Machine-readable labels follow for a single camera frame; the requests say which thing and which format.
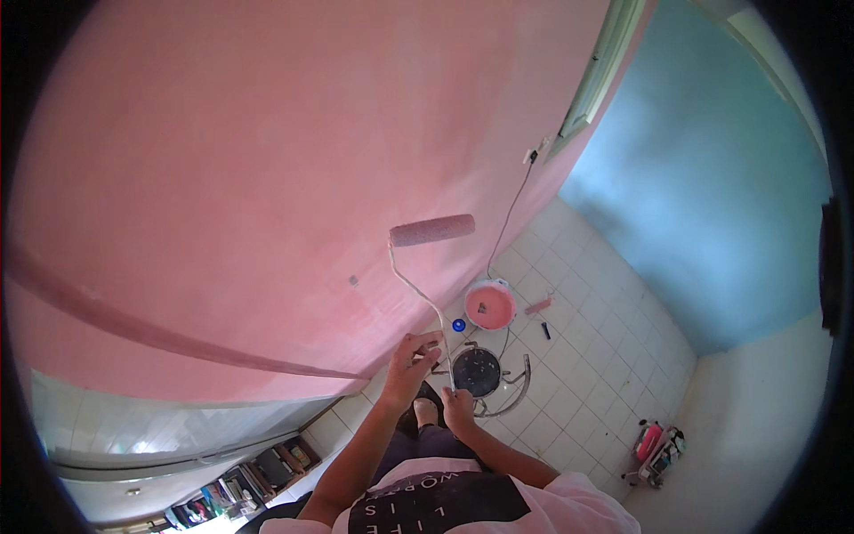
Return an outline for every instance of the pink paint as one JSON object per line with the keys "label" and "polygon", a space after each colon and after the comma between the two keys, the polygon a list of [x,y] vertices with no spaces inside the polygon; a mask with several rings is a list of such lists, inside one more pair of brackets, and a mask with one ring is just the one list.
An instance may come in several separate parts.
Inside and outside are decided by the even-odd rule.
{"label": "pink paint", "polygon": [[[397,256],[450,303],[492,252],[519,159],[557,131],[607,5],[97,4],[44,87],[9,210],[9,238],[76,302],[10,282],[15,353],[79,387],[168,400],[359,387],[246,365],[369,376],[432,320],[390,270],[389,228],[471,213],[474,234]],[[535,166],[500,248],[594,126]],[[119,317],[245,357],[131,341],[108,328]]]}
{"label": "pink paint", "polygon": [[484,280],[465,293],[465,314],[483,330],[500,330],[516,315],[516,300],[505,286]]}

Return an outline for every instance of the tiled floor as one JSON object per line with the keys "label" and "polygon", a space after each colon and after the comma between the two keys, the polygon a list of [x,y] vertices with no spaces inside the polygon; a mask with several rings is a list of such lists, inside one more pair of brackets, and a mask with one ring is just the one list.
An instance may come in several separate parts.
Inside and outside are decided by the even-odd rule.
{"label": "tiled floor", "polygon": [[[451,350],[470,339],[500,354],[507,339],[502,367],[515,377],[528,354],[532,378],[527,398],[515,409],[478,423],[559,471],[587,474],[621,501],[629,487],[620,474],[631,466],[629,447],[638,421],[670,422],[696,366],[695,354],[641,277],[559,198],[495,259],[490,274],[507,280],[517,298],[519,313],[509,338],[506,331],[468,327],[450,340]],[[551,307],[531,318],[524,315],[550,293]],[[463,316],[461,298],[446,315]],[[544,321],[551,340],[543,334]],[[437,327],[438,320],[427,330]],[[308,428],[307,439],[324,455],[336,454],[377,400],[384,380],[383,371],[361,394],[339,402]],[[428,381],[438,389],[447,377]],[[518,386],[488,397],[489,409],[512,402]],[[320,476],[315,473],[280,497],[282,502],[311,489]]]}

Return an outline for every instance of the pink container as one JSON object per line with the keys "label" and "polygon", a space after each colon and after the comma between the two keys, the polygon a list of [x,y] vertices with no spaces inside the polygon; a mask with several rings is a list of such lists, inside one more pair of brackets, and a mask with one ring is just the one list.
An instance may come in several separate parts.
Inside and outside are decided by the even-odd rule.
{"label": "pink container", "polygon": [[481,280],[465,292],[465,315],[483,330],[501,330],[516,317],[516,299],[501,279]]}

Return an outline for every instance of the blue wall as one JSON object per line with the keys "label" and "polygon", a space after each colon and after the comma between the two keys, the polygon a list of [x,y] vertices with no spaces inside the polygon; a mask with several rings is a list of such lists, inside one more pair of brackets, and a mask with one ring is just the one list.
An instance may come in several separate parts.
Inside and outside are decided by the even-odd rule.
{"label": "blue wall", "polygon": [[661,0],[560,190],[644,278],[698,354],[818,306],[827,169],[734,39]]}

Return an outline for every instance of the bookshelf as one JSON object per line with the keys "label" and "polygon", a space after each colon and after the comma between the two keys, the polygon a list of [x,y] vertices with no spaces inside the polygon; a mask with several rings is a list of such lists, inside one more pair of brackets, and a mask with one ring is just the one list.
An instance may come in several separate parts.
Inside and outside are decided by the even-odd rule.
{"label": "bookshelf", "polygon": [[225,472],[196,493],[200,498],[167,509],[170,523],[184,528],[226,515],[252,519],[266,504],[305,478],[321,462],[302,436],[295,436],[261,451]]}

